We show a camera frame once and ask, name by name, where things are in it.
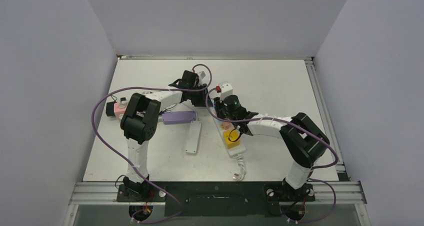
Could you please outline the white multi-socket power strip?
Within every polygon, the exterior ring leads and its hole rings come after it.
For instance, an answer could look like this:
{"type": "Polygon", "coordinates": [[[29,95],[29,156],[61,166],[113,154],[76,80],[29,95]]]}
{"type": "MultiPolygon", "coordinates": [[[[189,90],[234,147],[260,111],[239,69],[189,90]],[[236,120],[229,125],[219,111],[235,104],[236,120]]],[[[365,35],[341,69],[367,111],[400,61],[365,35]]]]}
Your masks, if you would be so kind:
{"type": "Polygon", "coordinates": [[[246,147],[244,146],[244,144],[242,143],[242,140],[241,140],[241,139],[240,139],[240,145],[239,145],[239,146],[237,146],[237,147],[235,147],[235,148],[232,148],[232,149],[226,149],[226,146],[225,146],[225,144],[224,144],[224,140],[223,140],[223,132],[224,132],[225,130],[222,130],[222,128],[221,128],[221,122],[222,122],[222,121],[217,120],[217,119],[215,119],[215,118],[212,118],[212,119],[213,119],[213,121],[214,121],[214,123],[215,123],[215,126],[216,126],[217,130],[218,130],[218,134],[219,134],[219,136],[220,136],[220,138],[221,138],[221,141],[222,141],[222,143],[223,143],[224,149],[227,151],[227,153],[228,153],[229,157],[230,157],[230,158],[234,158],[234,157],[235,157],[236,155],[238,155],[238,154],[243,154],[243,153],[244,153],[247,149],[246,149],[246,147]]]}

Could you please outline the pink plug adapter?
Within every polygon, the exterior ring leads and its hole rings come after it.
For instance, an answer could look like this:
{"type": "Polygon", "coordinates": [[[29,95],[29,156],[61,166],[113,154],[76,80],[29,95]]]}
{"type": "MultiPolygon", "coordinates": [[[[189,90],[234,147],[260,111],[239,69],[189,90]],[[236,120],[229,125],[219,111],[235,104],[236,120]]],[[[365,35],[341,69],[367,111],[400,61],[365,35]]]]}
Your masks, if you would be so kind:
{"type": "Polygon", "coordinates": [[[227,130],[232,128],[232,124],[230,122],[222,121],[221,124],[220,124],[220,127],[221,127],[222,130],[227,131],[227,130]]]}

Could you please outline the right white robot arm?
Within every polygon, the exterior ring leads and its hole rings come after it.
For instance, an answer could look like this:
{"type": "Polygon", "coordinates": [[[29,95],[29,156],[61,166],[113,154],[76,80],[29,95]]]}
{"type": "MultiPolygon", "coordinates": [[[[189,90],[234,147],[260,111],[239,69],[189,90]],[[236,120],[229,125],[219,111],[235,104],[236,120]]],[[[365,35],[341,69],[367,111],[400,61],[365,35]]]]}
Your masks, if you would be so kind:
{"type": "Polygon", "coordinates": [[[307,181],[330,141],[307,114],[299,112],[288,118],[265,116],[248,111],[234,94],[223,100],[215,97],[213,106],[216,117],[231,123],[240,135],[261,135],[283,140],[293,159],[281,183],[282,196],[286,201],[302,199],[312,193],[307,181]]]}

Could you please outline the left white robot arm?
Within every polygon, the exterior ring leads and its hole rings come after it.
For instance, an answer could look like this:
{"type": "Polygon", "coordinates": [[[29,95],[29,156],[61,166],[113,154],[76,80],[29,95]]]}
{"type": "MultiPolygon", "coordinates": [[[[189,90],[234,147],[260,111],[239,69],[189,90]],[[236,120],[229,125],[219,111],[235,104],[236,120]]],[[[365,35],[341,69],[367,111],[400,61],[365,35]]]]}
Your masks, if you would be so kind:
{"type": "Polygon", "coordinates": [[[185,70],[182,77],[166,88],[150,89],[148,94],[133,93],[120,120],[120,128],[128,149],[128,168],[123,185],[136,201],[151,195],[154,186],[147,180],[148,145],[154,136],[161,111],[172,105],[190,101],[195,107],[206,107],[210,99],[206,94],[208,84],[203,82],[205,73],[185,70]]]}

